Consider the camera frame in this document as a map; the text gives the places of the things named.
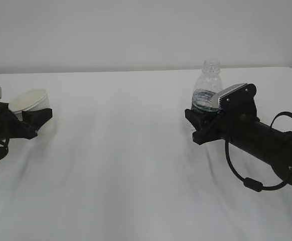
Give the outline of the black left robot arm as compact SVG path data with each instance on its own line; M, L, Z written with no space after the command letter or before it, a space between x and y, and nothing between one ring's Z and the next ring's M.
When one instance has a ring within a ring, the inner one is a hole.
M7 149L11 139L31 140L39 129L53 117L51 108L22 111L22 119L9 109L9 104L0 102L0 145Z

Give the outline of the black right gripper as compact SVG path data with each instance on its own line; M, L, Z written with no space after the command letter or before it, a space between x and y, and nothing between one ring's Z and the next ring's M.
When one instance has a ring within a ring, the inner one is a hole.
M198 145L226 140L237 147L259 146L255 105L218 112L185 109L185 118L195 130L192 141Z

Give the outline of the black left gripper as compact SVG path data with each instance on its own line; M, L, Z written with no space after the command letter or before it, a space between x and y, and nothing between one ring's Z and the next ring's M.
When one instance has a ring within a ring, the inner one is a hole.
M7 103L0 102L0 144L8 145L11 139L31 140L38 135L38 130L53 117L51 108L36 111L22 111L19 120Z

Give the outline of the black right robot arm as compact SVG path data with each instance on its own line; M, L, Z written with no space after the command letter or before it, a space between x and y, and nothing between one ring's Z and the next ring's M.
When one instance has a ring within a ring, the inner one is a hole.
M257 117L255 106L218 112L186 109L185 118L195 128L192 134L194 143L202 145L224 140L227 164L245 187L261 192L292 186L292 132L281 132L262 123ZM231 162L230 145L270 165L281 182L274 186L264 186L252 178L242 177Z

